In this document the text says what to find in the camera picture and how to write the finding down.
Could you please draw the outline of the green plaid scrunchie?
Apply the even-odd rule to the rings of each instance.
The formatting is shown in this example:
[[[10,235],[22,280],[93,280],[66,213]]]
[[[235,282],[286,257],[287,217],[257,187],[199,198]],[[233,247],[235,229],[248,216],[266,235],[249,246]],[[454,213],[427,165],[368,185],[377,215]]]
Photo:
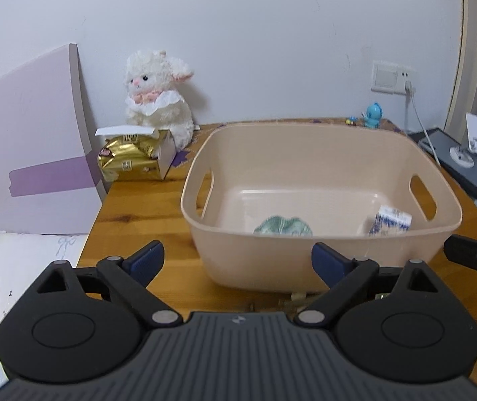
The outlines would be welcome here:
[[[299,217],[285,218],[284,216],[271,216],[259,225],[254,233],[257,235],[292,235],[312,236],[310,226]]]

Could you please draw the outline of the dark grey laptop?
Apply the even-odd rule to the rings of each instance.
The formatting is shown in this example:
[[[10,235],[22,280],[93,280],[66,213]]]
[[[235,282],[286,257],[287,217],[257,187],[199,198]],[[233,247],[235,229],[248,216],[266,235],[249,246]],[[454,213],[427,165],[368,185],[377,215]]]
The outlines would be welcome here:
[[[473,199],[477,200],[477,130],[469,129],[469,140],[461,145],[441,129],[415,132],[410,138],[439,161]]]

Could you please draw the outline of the white phone stand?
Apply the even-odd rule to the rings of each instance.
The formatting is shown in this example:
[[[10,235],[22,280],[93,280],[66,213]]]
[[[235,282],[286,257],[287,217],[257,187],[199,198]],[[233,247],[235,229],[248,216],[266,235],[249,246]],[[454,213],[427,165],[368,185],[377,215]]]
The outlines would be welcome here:
[[[466,126],[468,144],[454,146],[449,150],[451,159],[462,168],[472,168],[476,164],[477,157],[477,115],[466,114]]]

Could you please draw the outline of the white blue tissue pack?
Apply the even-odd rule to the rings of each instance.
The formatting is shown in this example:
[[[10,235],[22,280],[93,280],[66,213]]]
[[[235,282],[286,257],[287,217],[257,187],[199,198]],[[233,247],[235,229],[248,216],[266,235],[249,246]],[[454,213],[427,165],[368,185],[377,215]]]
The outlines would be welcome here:
[[[409,231],[412,216],[393,207],[380,206],[375,215],[370,235],[401,235]]]

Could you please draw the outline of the beige plastic storage basket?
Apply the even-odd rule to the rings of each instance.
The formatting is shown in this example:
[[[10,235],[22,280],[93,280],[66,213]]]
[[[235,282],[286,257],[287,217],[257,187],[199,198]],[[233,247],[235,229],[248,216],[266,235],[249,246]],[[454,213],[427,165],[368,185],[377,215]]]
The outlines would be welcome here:
[[[412,216],[408,232],[370,235],[380,206]],[[253,291],[318,292],[313,246],[398,267],[431,260],[462,209],[434,162],[391,130],[245,127],[212,133],[194,157],[180,207],[212,281]],[[312,236],[257,235],[271,216]]]

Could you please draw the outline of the gold snack bag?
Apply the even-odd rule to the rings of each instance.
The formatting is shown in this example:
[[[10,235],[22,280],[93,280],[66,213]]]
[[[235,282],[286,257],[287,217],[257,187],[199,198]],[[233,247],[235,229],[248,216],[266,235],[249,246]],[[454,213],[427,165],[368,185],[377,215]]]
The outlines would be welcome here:
[[[145,135],[107,139],[97,157],[104,181],[160,180],[159,144]]]

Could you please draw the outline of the purple white headboard panel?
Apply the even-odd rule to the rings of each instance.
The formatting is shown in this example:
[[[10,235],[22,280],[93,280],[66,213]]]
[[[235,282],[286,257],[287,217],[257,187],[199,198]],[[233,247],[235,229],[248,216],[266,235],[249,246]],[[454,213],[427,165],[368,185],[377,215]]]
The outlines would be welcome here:
[[[0,78],[0,231],[81,235],[105,196],[69,43]]]

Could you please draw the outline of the blue bird figurine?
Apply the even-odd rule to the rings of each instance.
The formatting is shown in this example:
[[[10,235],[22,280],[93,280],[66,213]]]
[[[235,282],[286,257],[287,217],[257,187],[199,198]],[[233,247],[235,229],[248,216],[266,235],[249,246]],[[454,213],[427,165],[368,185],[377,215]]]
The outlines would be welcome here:
[[[374,102],[362,113],[363,126],[369,129],[378,129],[382,119],[382,108],[378,102]]]

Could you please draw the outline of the white plush lamb toy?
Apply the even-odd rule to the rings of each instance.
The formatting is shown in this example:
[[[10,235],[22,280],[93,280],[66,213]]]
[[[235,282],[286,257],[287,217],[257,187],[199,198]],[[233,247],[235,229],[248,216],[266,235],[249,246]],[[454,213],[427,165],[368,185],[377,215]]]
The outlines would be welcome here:
[[[190,144],[195,124],[177,86],[194,75],[180,58],[161,51],[138,51],[126,63],[126,119],[131,125],[168,130],[180,151]]]

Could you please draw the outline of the white wall switch socket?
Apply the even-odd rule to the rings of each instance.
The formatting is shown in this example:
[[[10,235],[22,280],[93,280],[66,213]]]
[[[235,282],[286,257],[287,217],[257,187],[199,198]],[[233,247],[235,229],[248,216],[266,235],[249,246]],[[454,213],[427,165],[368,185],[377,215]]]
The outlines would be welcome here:
[[[406,95],[415,92],[417,71],[410,66],[387,61],[372,62],[373,92]]]

